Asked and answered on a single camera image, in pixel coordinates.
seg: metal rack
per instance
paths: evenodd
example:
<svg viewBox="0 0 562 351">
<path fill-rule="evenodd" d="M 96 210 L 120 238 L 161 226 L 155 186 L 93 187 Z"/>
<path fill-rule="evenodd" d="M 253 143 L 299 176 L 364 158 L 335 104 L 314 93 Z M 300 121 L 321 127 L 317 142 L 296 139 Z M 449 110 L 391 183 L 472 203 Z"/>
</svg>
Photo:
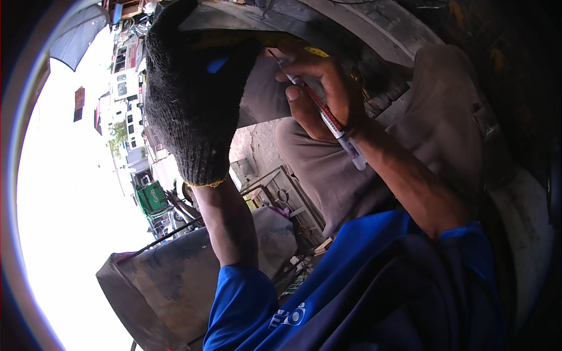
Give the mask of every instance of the metal rack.
<svg viewBox="0 0 562 351">
<path fill-rule="evenodd" d="M 240 194 L 244 197 L 249 195 L 250 198 L 246 201 L 251 201 L 256 208 L 288 208 L 299 253 L 309 254 L 311 249 L 324 242 L 324 219 L 300 186 L 291 179 L 284 166 L 279 166 L 250 183 Z"/>
</svg>

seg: tree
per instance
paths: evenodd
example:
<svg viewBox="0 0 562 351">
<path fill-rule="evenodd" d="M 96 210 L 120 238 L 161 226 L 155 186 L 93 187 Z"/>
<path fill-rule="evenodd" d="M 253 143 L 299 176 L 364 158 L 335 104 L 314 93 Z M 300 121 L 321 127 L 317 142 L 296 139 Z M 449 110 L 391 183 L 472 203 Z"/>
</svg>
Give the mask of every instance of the tree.
<svg viewBox="0 0 562 351">
<path fill-rule="evenodd" d="M 113 139 L 109 141 L 109 148 L 114 157 L 121 158 L 121 143 L 127 141 L 127 129 L 125 121 L 113 123 L 109 127 L 109 134 L 113 136 Z"/>
</svg>

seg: gray work glove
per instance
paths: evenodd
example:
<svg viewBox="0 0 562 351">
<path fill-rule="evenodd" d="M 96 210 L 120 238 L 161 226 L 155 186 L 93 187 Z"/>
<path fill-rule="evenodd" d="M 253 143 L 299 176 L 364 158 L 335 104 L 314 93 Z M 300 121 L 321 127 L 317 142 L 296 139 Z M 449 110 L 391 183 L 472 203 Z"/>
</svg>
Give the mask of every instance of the gray work glove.
<svg viewBox="0 0 562 351">
<path fill-rule="evenodd" d="M 146 35 L 144 110 L 182 178 L 193 186 L 217 186 L 228 173 L 240 100 L 261 45 L 248 40 L 233 48 L 189 51 L 193 37 L 178 26 L 195 7 L 197 0 L 168 5 Z M 221 58 L 226 62 L 211 73 L 210 63 Z"/>
</svg>

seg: sky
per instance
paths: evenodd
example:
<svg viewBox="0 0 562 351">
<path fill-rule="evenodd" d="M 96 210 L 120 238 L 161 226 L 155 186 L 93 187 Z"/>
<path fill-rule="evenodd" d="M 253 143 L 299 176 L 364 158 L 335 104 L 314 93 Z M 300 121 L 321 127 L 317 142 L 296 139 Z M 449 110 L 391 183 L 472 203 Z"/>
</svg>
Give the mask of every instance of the sky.
<svg viewBox="0 0 562 351">
<path fill-rule="evenodd" d="M 109 305 L 96 272 L 113 252 L 141 249 L 153 236 L 114 172 L 93 126 L 107 92 L 112 35 L 105 27 L 76 72 L 51 59 L 33 109 L 17 182 L 21 247 L 35 298 L 67 350 L 129 350 L 133 338 Z M 73 122 L 74 91 L 85 88 L 83 119 Z M 128 172 L 120 174 L 127 180 Z"/>
</svg>

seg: window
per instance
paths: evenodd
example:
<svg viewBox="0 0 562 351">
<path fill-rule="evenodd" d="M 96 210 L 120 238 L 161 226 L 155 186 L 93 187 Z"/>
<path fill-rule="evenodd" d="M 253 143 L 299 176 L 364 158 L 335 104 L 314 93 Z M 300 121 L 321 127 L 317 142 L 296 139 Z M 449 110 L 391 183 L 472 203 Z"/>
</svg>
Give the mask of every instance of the window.
<svg viewBox="0 0 562 351">
<path fill-rule="evenodd" d="M 125 61 L 121 62 L 121 63 L 116 63 L 115 64 L 115 70 L 113 71 L 113 73 L 117 73 L 117 72 L 121 72 L 125 70 Z"/>
<path fill-rule="evenodd" d="M 113 70 L 113 73 L 121 72 L 122 70 L 125 69 L 125 59 L 126 59 L 126 56 L 127 56 L 127 47 L 120 48 L 120 49 L 117 51 L 117 56 L 115 57 L 115 68 L 114 68 L 114 70 Z M 117 80 L 118 80 L 118 81 L 119 81 L 119 80 L 124 80 L 124 79 L 125 79 L 124 76 L 125 76 L 125 75 L 122 75 L 122 76 L 117 77 Z"/>
<path fill-rule="evenodd" d="M 127 93 L 127 83 L 123 82 L 117 84 L 117 94 L 121 96 L 121 95 L 125 95 L 126 93 Z"/>
</svg>

